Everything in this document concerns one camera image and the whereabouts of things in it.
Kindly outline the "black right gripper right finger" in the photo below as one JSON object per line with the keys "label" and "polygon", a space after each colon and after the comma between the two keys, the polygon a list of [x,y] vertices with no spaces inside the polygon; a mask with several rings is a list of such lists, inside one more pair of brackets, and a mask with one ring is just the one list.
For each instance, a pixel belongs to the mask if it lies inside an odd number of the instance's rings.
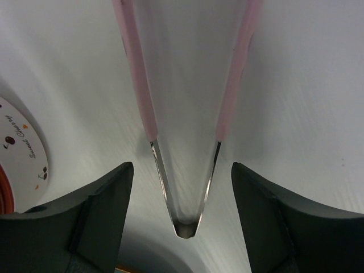
{"label": "black right gripper right finger", "polygon": [[231,180],[252,272],[363,272],[363,214],[310,200],[241,163]]}

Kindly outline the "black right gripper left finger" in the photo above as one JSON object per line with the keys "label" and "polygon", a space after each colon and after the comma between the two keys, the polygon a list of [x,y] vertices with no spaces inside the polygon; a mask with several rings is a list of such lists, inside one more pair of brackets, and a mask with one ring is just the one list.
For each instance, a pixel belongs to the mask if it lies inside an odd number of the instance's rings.
{"label": "black right gripper left finger", "polygon": [[1,216],[1,272],[114,272],[134,167],[24,213]]}

